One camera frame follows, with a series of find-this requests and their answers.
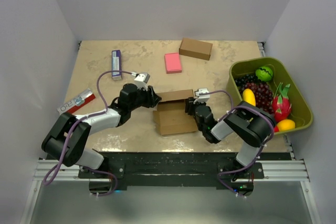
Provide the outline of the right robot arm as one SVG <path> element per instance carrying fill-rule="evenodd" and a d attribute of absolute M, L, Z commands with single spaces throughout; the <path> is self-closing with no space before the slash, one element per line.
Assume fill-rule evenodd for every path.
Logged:
<path fill-rule="evenodd" d="M 232 133 L 236 133 L 243 144 L 233 163 L 224 168 L 220 175 L 235 174 L 246 178 L 253 171 L 253 165 L 265 144 L 273 137 L 275 117 L 245 101 L 216 120 L 211 108 L 196 98 L 185 102 L 185 113 L 191 115 L 204 138 L 217 144 Z"/>

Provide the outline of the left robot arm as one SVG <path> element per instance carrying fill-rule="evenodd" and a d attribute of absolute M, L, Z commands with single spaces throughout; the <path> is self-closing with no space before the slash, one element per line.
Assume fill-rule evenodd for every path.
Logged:
<path fill-rule="evenodd" d="M 125 84 L 106 110 L 86 115 L 68 112 L 60 115 L 42 142 L 41 149 L 67 167 L 89 167 L 93 175 L 103 178 L 108 174 L 109 165 L 104 162 L 102 154 L 85 148 L 88 137 L 108 128 L 122 126 L 133 110 L 139 107 L 153 108 L 161 100 L 152 86 L 140 89 L 135 84 Z"/>

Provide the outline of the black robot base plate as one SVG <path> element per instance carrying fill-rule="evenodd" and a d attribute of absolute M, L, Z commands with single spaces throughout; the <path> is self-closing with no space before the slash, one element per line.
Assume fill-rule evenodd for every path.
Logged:
<path fill-rule="evenodd" d="M 264 178 L 261 163 L 237 172 L 233 153 L 104 152 L 104 171 L 116 176 L 117 189 L 131 186 L 215 187 L 247 195 Z"/>

